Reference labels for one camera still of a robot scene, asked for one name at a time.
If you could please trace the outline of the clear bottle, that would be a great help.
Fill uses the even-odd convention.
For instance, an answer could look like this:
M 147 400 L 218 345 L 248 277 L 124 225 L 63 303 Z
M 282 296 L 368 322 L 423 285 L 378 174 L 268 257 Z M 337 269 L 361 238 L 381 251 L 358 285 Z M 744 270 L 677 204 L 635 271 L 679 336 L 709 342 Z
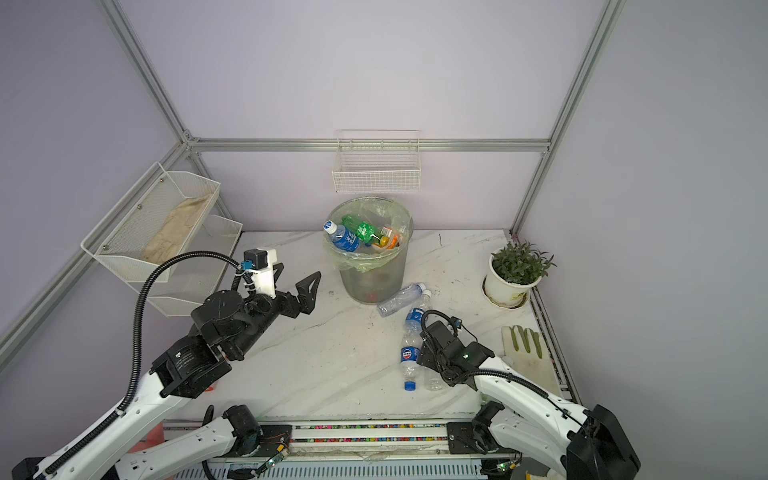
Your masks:
M 424 283 L 413 283 L 398 291 L 392 298 L 377 305 L 381 317 L 388 317 L 418 300 L 427 289 Z

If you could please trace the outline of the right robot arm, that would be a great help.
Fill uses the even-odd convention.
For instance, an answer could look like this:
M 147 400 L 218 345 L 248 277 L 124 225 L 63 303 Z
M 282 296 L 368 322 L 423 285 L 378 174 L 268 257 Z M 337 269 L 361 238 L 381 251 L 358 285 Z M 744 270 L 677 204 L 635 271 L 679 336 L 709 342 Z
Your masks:
M 641 461 L 610 410 L 546 391 L 478 341 L 463 344 L 463 328 L 457 317 L 425 311 L 418 363 L 448 386 L 466 385 L 490 400 L 472 420 L 476 450 L 514 450 L 566 479 L 636 477 Z

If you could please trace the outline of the green soda bottle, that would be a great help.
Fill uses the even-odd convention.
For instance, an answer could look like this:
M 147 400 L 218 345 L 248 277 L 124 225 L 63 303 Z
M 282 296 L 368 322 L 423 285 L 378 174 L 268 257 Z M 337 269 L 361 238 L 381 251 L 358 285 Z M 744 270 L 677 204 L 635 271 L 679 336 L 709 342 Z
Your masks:
M 367 246 L 387 247 L 390 237 L 379 231 L 374 225 L 362 220 L 355 215 L 344 215 L 342 223 L 347 230 L 352 232 Z

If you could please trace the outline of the pepsi bottle blue cap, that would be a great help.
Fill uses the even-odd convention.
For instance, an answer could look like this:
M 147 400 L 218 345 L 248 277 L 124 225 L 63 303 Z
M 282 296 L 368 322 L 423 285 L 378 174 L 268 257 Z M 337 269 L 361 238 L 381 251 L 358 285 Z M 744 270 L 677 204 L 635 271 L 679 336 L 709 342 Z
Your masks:
M 421 345 L 422 339 L 418 332 L 410 331 L 404 334 L 400 348 L 400 368 L 404 390 L 407 392 L 416 390 Z

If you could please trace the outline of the blue label water bottle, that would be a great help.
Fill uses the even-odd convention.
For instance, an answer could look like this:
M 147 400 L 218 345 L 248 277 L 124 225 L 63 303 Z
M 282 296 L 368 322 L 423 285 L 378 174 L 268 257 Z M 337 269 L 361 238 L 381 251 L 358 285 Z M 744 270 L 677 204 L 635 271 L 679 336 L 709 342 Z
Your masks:
M 425 290 L 419 299 L 412 305 L 405 318 L 405 332 L 419 334 L 422 331 L 421 321 L 426 311 L 432 306 L 432 292 Z

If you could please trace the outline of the orange label yellow cap bottle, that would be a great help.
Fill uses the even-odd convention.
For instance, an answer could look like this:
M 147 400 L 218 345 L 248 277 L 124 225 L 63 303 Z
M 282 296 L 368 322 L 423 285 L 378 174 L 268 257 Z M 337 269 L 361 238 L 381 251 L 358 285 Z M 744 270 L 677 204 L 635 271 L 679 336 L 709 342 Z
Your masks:
M 392 250 L 400 246 L 401 234 L 389 226 L 381 229 L 379 246 L 385 250 Z

